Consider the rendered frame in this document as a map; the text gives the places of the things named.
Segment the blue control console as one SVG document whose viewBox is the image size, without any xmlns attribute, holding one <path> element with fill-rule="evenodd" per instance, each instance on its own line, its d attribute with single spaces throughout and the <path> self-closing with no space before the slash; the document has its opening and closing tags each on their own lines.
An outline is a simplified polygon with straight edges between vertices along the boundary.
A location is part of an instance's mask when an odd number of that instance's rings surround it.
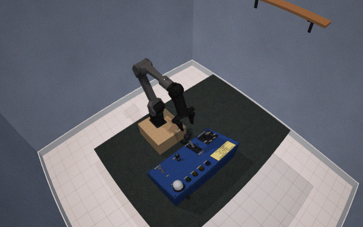
<svg viewBox="0 0 363 227">
<path fill-rule="evenodd" d="M 207 128 L 147 172 L 149 178 L 177 206 L 231 160 L 239 142 Z"/>
</svg>

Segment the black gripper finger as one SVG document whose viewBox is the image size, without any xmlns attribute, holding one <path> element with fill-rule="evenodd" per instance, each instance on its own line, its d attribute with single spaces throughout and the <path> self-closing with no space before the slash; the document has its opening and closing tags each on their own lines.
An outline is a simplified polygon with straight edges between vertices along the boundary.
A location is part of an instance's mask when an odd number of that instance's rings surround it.
<svg viewBox="0 0 363 227">
<path fill-rule="evenodd" d="M 177 123 L 178 123 L 179 125 L 178 125 Z M 176 125 L 180 128 L 180 130 L 181 130 L 181 131 L 184 131 L 184 129 L 183 129 L 183 124 L 182 124 L 182 122 L 181 122 L 180 120 L 176 121 Z"/>
<path fill-rule="evenodd" d="M 191 124 L 193 124 L 194 116 L 195 116 L 195 112 L 191 111 L 188 116 Z"/>
</svg>

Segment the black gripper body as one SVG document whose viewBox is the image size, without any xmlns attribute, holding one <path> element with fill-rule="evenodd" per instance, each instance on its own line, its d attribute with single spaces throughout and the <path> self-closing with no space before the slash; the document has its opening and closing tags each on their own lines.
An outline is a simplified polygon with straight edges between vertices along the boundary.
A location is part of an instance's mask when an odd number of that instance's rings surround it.
<svg viewBox="0 0 363 227">
<path fill-rule="evenodd" d="M 182 108 L 182 109 L 176 109 L 176 111 L 177 111 L 177 115 L 171 120 L 172 121 L 172 123 L 176 123 L 176 121 L 178 121 L 178 120 L 180 120 L 180 119 L 182 119 L 182 118 L 184 118 L 184 117 L 188 117 L 189 116 L 189 113 L 191 112 L 191 111 L 194 111 L 195 110 L 195 108 L 194 107 L 190 107 L 190 108 L 187 108 L 187 106 L 185 106 L 184 108 Z"/>
</svg>

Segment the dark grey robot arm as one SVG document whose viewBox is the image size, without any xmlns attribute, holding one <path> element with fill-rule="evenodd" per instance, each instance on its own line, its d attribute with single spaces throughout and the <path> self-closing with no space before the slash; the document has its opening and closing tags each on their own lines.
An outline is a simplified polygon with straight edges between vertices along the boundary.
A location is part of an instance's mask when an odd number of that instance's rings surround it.
<svg viewBox="0 0 363 227">
<path fill-rule="evenodd" d="M 136 78 L 138 78 L 149 100 L 147 105 L 150 114 L 149 120 L 156 128 L 159 128 L 165 123 L 167 123 L 163 116 L 163 111 L 166 108 L 166 106 L 161 98 L 156 97 L 155 92 L 146 76 L 147 73 L 152 77 L 154 77 L 156 80 L 158 80 L 159 84 L 166 91 L 168 91 L 168 95 L 171 97 L 172 101 L 174 102 L 176 109 L 179 110 L 186 106 L 183 96 L 184 92 L 183 86 L 179 83 L 173 82 L 171 79 L 169 79 L 169 77 L 161 75 L 161 73 L 153 67 L 152 62 L 148 58 L 145 58 L 144 60 L 133 65 L 132 70 Z"/>
</svg>

